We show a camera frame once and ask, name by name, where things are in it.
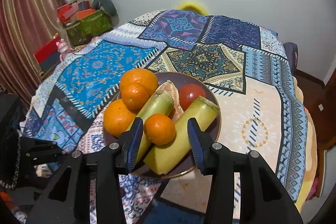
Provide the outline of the large orange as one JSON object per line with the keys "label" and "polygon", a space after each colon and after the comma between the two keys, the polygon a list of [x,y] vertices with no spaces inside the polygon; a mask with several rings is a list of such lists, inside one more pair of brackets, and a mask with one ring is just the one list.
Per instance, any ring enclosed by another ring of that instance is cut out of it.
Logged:
{"label": "large orange", "polygon": [[127,130],[136,115],[137,111],[129,110],[123,100],[118,99],[105,109],[103,126],[110,135],[118,138]]}
{"label": "large orange", "polygon": [[151,96],[158,88],[157,76],[150,70],[143,68],[131,69],[124,73],[120,79],[120,91],[134,83],[143,85],[149,96]]}

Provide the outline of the small tangerine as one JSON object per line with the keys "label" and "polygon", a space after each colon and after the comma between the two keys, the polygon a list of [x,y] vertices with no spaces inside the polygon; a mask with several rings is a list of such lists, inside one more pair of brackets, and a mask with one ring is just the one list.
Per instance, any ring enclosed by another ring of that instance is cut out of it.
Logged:
{"label": "small tangerine", "polygon": [[131,83],[121,89],[121,99],[129,110],[138,111],[149,99],[149,94],[142,84]]}
{"label": "small tangerine", "polygon": [[153,114],[144,124],[144,132],[155,145],[166,145],[176,135],[174,122],[166,115]]}

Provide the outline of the red tomato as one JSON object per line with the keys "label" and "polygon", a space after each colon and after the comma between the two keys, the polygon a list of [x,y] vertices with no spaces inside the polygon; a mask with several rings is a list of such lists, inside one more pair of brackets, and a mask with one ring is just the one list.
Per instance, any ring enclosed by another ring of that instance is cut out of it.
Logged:
{"label": "red tomato", "polygon": [[187,84],[182,86],[179,90],[179,103],[185,111],[192,102],[199,96],[205,97],[205,91],[196,84]]}

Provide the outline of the peeled pomelo wedge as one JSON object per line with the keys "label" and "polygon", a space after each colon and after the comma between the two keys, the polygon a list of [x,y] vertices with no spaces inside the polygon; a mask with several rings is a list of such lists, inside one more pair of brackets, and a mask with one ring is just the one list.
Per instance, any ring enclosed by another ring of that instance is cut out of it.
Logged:
{"label": "peeled pomelo wedge", "polygon": [[176,122],[184,113],[184,110],[179,102],[178,89],[172,81],[167,80],[157,88],[157,91],[167,92],[167,94],[169,94],[169,96],[172,98],[174,105],[171,113],[169,114],[169,118],[171,118],[173,122]]}

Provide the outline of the pink piggy toy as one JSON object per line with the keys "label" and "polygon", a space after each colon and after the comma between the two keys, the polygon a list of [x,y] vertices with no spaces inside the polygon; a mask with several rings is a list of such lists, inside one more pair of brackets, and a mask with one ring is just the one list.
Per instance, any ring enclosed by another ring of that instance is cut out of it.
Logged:
{"label": "pink piggy toy", "polygon": [[64,39],[60,39],[59,41],[56,42],[58,52],[59,52],[59,57],[60,61],[64,61],[69,53],[72,53],[74,51],[73,48],[70,47],[70,44],[65,41]]}

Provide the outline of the blue patchwork bedspread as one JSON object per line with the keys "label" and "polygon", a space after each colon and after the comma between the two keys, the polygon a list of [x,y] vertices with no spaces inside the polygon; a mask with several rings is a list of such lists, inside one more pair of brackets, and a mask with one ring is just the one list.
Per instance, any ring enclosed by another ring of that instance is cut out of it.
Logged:
{"label": "blue patchwork bedspread", "polygon": [[28,223],[301,223],[307,118],[273,32],[146,14],[70,53],[23,135],[64,163]]}

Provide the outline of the purple round plate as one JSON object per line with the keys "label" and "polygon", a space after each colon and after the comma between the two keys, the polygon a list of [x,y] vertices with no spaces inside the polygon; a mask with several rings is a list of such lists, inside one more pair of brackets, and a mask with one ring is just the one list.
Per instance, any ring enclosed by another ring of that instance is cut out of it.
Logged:
{"label": "purple round plate", "polygon": [[219,136],[218,103],[210,90],[191,76],[132,69],[122,76],[120,88],[103,114],[104,139],[112,143],[136,118],[143,121],[135,160],[138,175],[174,177],[192,168],[187,133],[191,118],[201,130],[210,131],[211,139]]}

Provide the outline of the green storage box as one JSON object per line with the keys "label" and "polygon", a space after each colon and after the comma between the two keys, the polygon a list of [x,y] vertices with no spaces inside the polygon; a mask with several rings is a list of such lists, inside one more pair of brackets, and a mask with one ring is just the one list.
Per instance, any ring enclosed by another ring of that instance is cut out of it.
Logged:
{"label": "green storage box", "polygon": [[88,44],[94,37],[113,29],[110,16],[102,10],[72,23],[66,28],[68,40],[72,47]]}

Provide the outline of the dark purple chair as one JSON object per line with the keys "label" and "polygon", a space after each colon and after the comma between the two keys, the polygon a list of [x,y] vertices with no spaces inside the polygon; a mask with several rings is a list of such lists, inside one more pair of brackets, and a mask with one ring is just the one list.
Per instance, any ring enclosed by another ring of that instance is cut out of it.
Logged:
{"label": "dark purple chair", "polygon": [[288,60],[290,71],[292,75],[295,75],[298,63],[298,46],[295,43],[287,42],[283,44],[286,58]]}

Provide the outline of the striped red curtain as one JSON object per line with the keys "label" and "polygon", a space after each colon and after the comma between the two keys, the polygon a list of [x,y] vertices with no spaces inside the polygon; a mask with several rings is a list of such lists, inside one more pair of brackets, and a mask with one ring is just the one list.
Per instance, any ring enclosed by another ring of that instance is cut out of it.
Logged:
{"label": "striped red curtain", "polygon": [[65,35],[57,9],[65,0],[1,0],[1,85],[29,105],[41,83],[34,56],[56,33]]}

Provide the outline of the yellow curved cushion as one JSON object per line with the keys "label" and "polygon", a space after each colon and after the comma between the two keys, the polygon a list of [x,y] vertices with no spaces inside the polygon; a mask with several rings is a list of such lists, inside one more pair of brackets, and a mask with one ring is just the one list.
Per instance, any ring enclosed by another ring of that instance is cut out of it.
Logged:
{"label": "yellow curved cushion", "polygon": [[199,15],[206,16],[208,11],[199,3],[195,1],[184,1],[178,6],[179,10],[191,11]]}

